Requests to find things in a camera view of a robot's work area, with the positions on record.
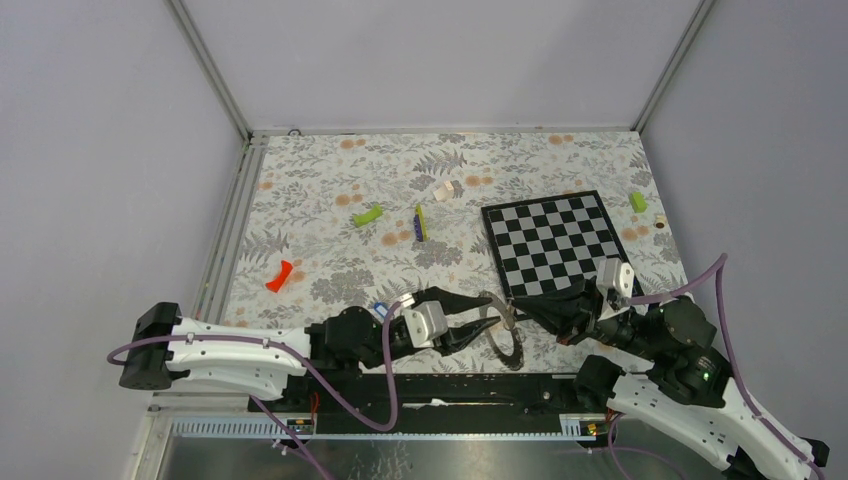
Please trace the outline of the large silver keyring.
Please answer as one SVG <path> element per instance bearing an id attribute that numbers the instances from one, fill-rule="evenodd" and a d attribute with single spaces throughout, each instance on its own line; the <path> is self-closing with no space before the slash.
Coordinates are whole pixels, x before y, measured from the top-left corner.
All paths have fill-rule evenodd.
<path id="1" fill-rule="evenodd" d="M 524 347 L 513 310 L 491 291 L 482 290 L 478 296 L 489 301 L 479 308 L 480 314 L 495 313 L 496 316 L 495 325 L 484 333 L 488 346 L 507 370 L 521 370 L 525 364 Z"/>

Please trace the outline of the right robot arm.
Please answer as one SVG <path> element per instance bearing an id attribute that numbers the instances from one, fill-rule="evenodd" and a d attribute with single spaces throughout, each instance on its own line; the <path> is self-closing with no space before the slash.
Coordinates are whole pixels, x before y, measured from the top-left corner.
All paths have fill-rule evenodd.
<path id="1" fill-rule="evenodd" d="M 716 328 L 680 295 L 635 310 L 630 280 L 579 281 L 511 304 L 563 345 L 592 339 L 651 362 L 644 375 L 589 355 L 573 386 L 583 410 L 606 407 L 676 439 L 729 479 L 819 476 L 830 449 L 799 437 L 743 391 L 731 362 L 713 346 Z"/>

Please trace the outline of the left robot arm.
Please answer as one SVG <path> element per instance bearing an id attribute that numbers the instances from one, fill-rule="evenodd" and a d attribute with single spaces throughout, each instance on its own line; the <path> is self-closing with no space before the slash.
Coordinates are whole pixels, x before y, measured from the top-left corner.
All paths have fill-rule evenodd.
<path id="1" fill-rule="evenodd" d="M 178 304 L 159 302 L 135 322 L 131 342 L 107 361 L 121 367 L 118 383 L 126 389 L 162 391 L 177 381 L 198 382 L 296 411 L 310 397 L 302 377 L 355 375 L 388 369 L 425 350 L 449 356 L 465 349 L 498 320 L 450 326 L 449 317 L 492 302 L 430 287 L 402 296 L 382 317 L 352 306 L 306 327 L 247 330 L 189 318 Z"/>

